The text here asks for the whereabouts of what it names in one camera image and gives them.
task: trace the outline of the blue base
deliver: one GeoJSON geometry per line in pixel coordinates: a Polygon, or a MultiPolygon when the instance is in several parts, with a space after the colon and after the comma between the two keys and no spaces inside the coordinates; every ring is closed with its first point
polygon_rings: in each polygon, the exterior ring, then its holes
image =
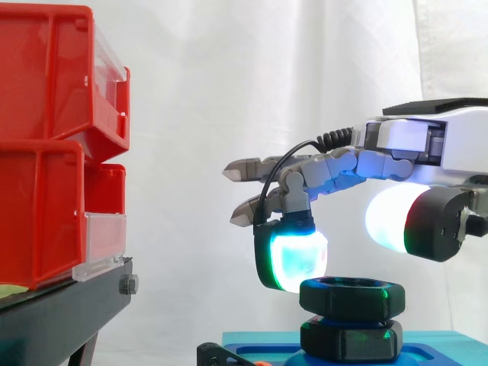
{"type": "MultiPolygon", "coordinates": [[[[403,340],[405,343],[402,354],[394,363],[369,364],[369,366],[488,365],[488,345],[457,332],[404,332],[403,340]]],[[[223,334],[224,347],[250,361],[267,361],[273,366],[337,365],[306,355],[300,350],[299,342],[299,332],[229,332],[223,334]]]]}

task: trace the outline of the robotic arm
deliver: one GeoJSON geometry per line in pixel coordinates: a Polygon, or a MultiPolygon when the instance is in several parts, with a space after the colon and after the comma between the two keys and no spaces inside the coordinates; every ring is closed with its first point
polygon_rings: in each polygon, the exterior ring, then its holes
{"type": "MultiPolygon", "coordinates": [[[[351,188],[368,178],[415,182],[431,187],[421,188],[409,207],[401,228],[404,251],[443,262],[458,253],[466,235],[488,233],[486,136],[488,99],[419,101],[387,108],[381,117],[327,133],[318,143],[302,143],[283,157],[230,163],[223,173],[231,180],[265,182],[262,194],[238,206],[230,221],[254,226],[261,282],[290,291],[299,278],[286,285],[284,247],[280,255],[273,251],[277,238],[288,238],[290,244],[293,236],[292,247],[285,248],[289,256],[307,253],[298,238],[316,236],[310,202],[319,194],[351,188]],[[292,155],[305,145],[321,153],[292,155]],[[278,187],[267,194],[272,181],[278,187]],[[267,222],[273,212],[282,213],[282,218],[267,222]]],[[[306,254],[312,259],[299,261],[299,267],[306,263],[310,277],[315,269],[321,270],[317,258],[323,262],[326,257],[326,241],[320,248],[306,254]]],[[[295,274],[300,271],[306,277],[303,268],[292,269],[295,274]]]]}

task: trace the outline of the stacked hex nuts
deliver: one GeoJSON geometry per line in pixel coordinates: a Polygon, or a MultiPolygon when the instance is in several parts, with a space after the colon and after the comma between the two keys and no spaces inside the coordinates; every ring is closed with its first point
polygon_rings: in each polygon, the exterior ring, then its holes
{"type": "Polygon", "coordinates": [[[300,345],[327,361],[388,362],[400,355],[402,326],[391,320],[405,310],[399,284],[366,278],[304,281],[300,305],[317,314],[300,329],[300,345]]]}

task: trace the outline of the black metal stand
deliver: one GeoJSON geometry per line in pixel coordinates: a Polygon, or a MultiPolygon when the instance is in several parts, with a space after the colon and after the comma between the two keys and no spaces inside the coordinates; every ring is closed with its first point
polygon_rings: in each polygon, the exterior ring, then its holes
{"type": "Polygon", "coordinates": [[[89,366],[98,331],[130,303],[123,266],[86,282],[66,281],[0,300],[0,366],[89,366]]]}

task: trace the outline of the stacked storage bins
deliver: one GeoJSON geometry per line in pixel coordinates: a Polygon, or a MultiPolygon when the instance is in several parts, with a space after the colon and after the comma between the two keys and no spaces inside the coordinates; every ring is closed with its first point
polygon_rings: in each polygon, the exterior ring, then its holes
{"type": "Polygon", "coordinates": [[[122,265],[129,81],[91,9],[0,4],[0,284],[122,265]]]}

